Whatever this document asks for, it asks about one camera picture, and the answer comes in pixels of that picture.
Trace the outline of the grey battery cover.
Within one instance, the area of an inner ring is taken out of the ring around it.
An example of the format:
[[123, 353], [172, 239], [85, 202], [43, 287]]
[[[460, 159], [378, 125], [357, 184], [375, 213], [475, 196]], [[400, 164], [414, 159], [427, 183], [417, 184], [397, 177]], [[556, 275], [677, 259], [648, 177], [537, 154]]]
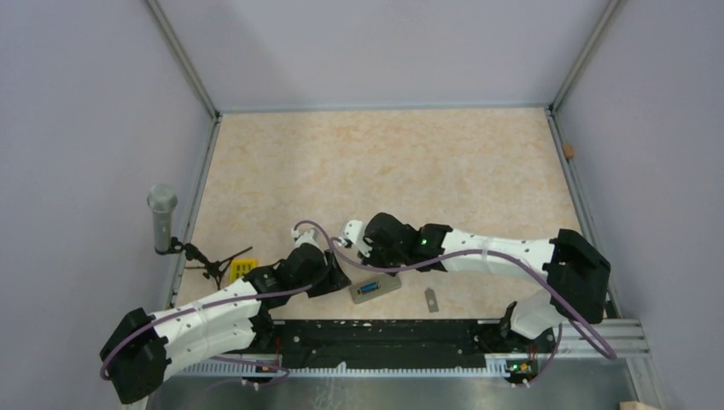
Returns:
[[439, 304], [437, 301], [436, 293], [433, 289], [428, 288], [424, 291], [426, 298], [427, 308], [430, 313], [437, 313], [440, 311]]

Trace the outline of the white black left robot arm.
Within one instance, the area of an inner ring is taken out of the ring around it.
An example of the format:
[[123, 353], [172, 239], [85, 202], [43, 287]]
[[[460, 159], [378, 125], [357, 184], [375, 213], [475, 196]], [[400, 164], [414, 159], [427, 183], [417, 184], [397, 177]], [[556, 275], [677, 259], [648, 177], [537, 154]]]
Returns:
[[100, 377], [121, 403], [132, 404], [197, 362], [234, 350], [267, 351], [274, 339], [270, 310], [300, 293], [314, 298], [350, 284], [331, 251], [303, 243], [201, 299], [153, 313], [130, 311], [99, 353]]

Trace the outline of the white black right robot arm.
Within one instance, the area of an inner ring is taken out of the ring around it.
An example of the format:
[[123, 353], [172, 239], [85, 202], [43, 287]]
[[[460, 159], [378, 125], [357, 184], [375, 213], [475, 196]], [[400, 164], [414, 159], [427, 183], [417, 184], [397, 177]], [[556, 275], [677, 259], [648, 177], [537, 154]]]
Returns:
[[426, 224], [414, 228], [391, 214], [348, 221], [345, 243], [362, 264], [379, 272], [478, 272], [516, 278], [541, 287], [515, 301], [500, 329], [503, 345], [522, 352], [543, 331], [574, 321], [603, 321], [610, 279], [608, 260], [578, 231], [560, 229], [553, 238], [489, 237]]

